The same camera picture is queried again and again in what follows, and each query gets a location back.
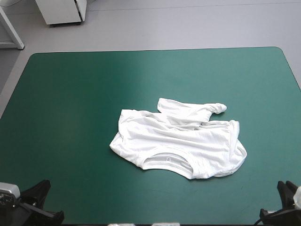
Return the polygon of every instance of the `shirt sleeve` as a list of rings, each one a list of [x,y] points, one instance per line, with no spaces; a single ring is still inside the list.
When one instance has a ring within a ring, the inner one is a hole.
[[[227,109],[226,105],[216,104],[187,104],[175,100],[160,98],[158,110],[179,119],[187,119],[195,122],[208,122],[213,113],[219,114]]]

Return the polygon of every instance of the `floor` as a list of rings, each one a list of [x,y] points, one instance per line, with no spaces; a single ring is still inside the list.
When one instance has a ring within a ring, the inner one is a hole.
[[[0,50],[0,116],[37,52],[277,46],[301,86],[301,0],[88,0],[82,25],[55,28],[34,0],[4,10],[25,49]]]

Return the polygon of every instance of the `green tabletop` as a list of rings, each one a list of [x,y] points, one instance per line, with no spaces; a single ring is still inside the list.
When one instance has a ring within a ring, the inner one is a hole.
[[[142,170],[109,143],[121,109],[160,97],[224,103],[248,156],[233,175],[188,180]],[[49,179],[65,223],[254,223],[278,210],[279,180],[301,185],[301,92],[278,48],[38,53],[0,120],[0,181]]]

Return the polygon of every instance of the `t-shirt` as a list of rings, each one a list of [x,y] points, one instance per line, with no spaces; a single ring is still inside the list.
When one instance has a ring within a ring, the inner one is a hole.
[[[170,170],[188,179],[227,176],[242,165],[246,150],[238,121],[209,121],[226,109],[160,98],[160,113],[122,110],[110,147],[144,170]]]

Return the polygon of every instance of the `white t-shirt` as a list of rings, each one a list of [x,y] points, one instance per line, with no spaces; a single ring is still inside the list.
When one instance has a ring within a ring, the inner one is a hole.
[[[158,110],[122,110],[111,149],[144,170],[164,169],[188,179],[233,174],[246,158],[238,121],[209,121],[223,104],[184,104],[160,98]]]

